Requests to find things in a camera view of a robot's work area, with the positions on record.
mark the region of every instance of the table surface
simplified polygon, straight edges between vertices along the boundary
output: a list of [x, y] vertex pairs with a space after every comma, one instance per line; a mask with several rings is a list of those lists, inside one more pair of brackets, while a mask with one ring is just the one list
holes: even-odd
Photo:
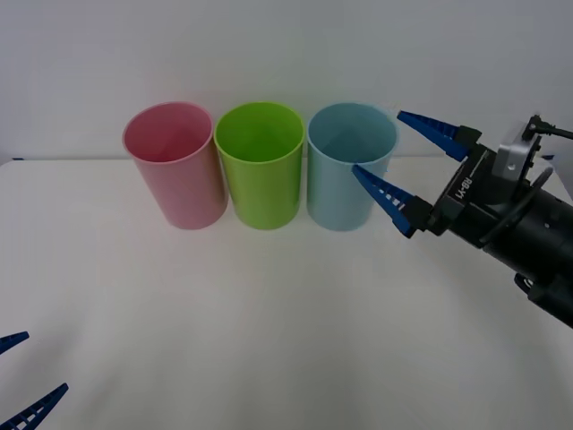
[[[457, 168], [393, 159], [433, 202]], [[546, 189], [569, 200], [553, 176]], [[128, 160], [0, 168], [0, 422], [41, 430], [570, 429], [573, 331], [450, 233], [168, 226]]]

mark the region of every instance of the pink cup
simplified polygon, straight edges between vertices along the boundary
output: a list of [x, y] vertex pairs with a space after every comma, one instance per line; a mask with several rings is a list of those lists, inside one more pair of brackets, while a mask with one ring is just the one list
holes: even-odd
[[125, 127], [124, 147], [170, 224], [204, 228], [225, 212], [213, 121], [202, 107], [172, 102], [144, 110]]

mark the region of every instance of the cup rim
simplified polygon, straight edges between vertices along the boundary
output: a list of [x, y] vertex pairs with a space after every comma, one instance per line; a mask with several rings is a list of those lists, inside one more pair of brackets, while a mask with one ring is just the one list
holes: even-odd
[[[374, 159], [372, 161], [365, 161], [364, 163], [353, 163], [353, 162], [349, 162], [349, 161], [341, 161], [339, 159], [334, 159], [332, 158], [330, 155], [325, 154], [322, 150], [319, 150], [314, 143], [312, 143], [311, 140], [311, 122], [312, 120], [320, 113], [322, 112], [324, 109], [328, 109], [328, 108], [332, 108], [333, 106], [338, 106], [338, 105], [357, 105], [357, 106], [364, 106], [367, 108], [373, 108], [374, 110], [377, 110], [378, 112], [380, 112], [381, 114], [383, 114], [385, 117], [388, 118], [388, 120], [390, 121], [390, 123], [394, 126], [394, 130], [396, 130], [396, 140], [394, 141], [394, 144], [392, 145], [392, 149], [388, 151], [387, 154], [383, 155], [382, 157], [378, 157], [377, 159]], [[400, 141], [400, 129], [398, 127], [398, 123], [396, 122], [396, 120], [394, 119], [394, 117], [392, 115], [389, 114], [389, 111], [382, 108], [382, 107], [378, 107], [375, 106], [373, 104], [370, 103], [362, 103], [359, 101], [339, 101], [337, 103], [331, 103], [325, 107], [322, 107], [321, 109], [319, 109], [313, 116], [312, 118], [309, 120], [308, 122], [308, 126], [306, 127], [306, 139], [308, 140], [308, 144], [315, 150], [317, 151], [322, 157], [333, 161], [335, 163], [341, 164], [343, 166], [353, 166], [355, 164], [359, 165], [359, 166], [371, 166], [373, 164], [379, 163], [380, 161], [390, 158], [392, 156], [392, 152], [394, 152], [394, 150], [396, 149], [396, 147], [398, 146], [398, 142]]]
[[[148, 159], [142, 159], [141, 157], [136, 156], [127, 148], [127, 145], [125, 144], [125, 135], [127, 134], [127, 130], [133, 124], [133, 122], [137, 118], [142, 116], [143, 114], [148, 113], [150, 110], [160, 108], [160, 107], [166, 106], [166, 105], [184, 105], [187, 107], [198, 108], [209, 119], [209, 125], [210, 125], [209, 137], [205, 140], [205, 142], [202, 144], [202, 146], [198, 150], [195, 150], [191, 154], [186, 155], [184, 157], [181, 157], [180, 159], [172, 159], [170, 161], [149, 161]], [[127, 153], [131, 157], [133, 157], [134, 159], [137, 159], [138, 161], [140, 161], [141, 163], [150, 164], [153, 166], [166, 166], [166, 165], [170, 165], [170, 164], [181, 163], [183, 161], [190, 159], [191, 157], [194, 157], [195, 155], [199, 154], [200, 152], [202, 152], [205, 148], [207, 148], [209, 146], [209, 143], [213, 139], [213, 130], [214, 130], [213, 117], [211, 116], [211, 114], [209, 113], [209, 111], [205, 107], [200, 106], [196, 103], [192, 103], [191, 101], [165, 101], [163, 103], [158, 103], [156, 105], [153, 105], [153, 106], [150, 106], [150, 107], [143, 109], [141, 112], [136, 114], [132, 119], [130, 119], [130, 121], [125, 126], [124, 132], [122, 134], [122, 144], [124, 146], [124, 149], [127, 151]]]
[[[296, 146], [287, 154], [283, 155], [282, 157], [279, 157], [277, 159], [270, 159], [268, 161], [249, 161], [246, 159], [238, 159], [237, 157], [232, 156], [231, 154], [229, 154], [228, 152], [226, 152], [225, 150], [223, 150], [220, 146], [220, 144], [218, 143], [218, 138], [217, 138], [217, 130], [218, 130], [218, 126], [221, 124], [221, 121], [223, 121], [223, 119], [228, 116], [229, 114], [235, 112], [237, 109], [240, 108], [244, 108], [245, 106], [248, 105], [257, 105], [257, 104], [270, 104], [270, 105], [275, 105], [275, 106], [279, 106], [281, 108], [285, 108], [286, 110], [289, 110], [290, 112], [292, 112], [293, 114], [295, 114], [295, 116], [298, 118], [298, 120], [301, 123], [301, 127], [303, 128], [303, 132], [301, 135], [301, 141], [299, 143], [296, 144]], [[291, 108], [288, 105], [285, 105], [283, 103], [278, 103], [277, 101], [268, 101], [268, 100], [258, 100], [258, 101], [248, 101], [246, 103], [242, 103], [236, 107], [233, 107], [231, 110], [229, 110], [228, 112], [226, 112], [218, 121], [217, 124], [215, 125], [215, 132], [213, 134], [213, 140], [215, 141], [215, 145], [217, 146], [217, 149], [221, 152], [221, 154], [223, 154], [225, 157], [228, 157], [230, 159], [232, 159], [233, 161], [238, 161], [240, 163], [244, 163], [244, 164], [249, 164], [249, 165], [254, 165], [254, 166], [262, 166], [262, 165], [266, 165], [266, 164], [271, 164], [271, 163], [277, 163], [283, 159], [286, 159], [288, 157], [290, 157], [291, 155], [293, 155], [295, 152], [297, 152], [304, 144], [304, 138], [306, 137], [306, 127], [304, 125], [304, 120], [302, 119], [301, 115], [296, 112], [293, 108]]]

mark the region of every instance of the cup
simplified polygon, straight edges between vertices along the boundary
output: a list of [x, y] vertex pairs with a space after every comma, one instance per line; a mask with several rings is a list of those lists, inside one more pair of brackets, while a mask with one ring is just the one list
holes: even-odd
[[204, 228], [225, 212], [227, 191], [212, 136], [209, 113], [185, 102], [150, 107], [125, 127], [124, 147], [175, 227]]
[[215, 143], [244, 224], [273, 229], [295, 217], [304, 122], [293, 109], [268, 101], [236, 107], [218, 122]]
[[307, 208], [330, 230], [362, 226], [374, 200], [352, 174], [358, 164], [382, 177], [398, 142], [390, 116], [373, 106], [339, 103], [319, 111], [308, 125]]

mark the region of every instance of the white wall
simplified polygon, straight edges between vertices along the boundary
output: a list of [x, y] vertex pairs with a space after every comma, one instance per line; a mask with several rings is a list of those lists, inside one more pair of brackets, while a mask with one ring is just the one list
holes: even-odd
[[[364, 100], [482, 129], [573, 127], [570, 0], [25, 0], [0, 3], [0, 158], [123, 156], [139, 110], [215, 117], [274, 99], [306, 118]], [[435, 150], [405, 130], [398, 153]]]

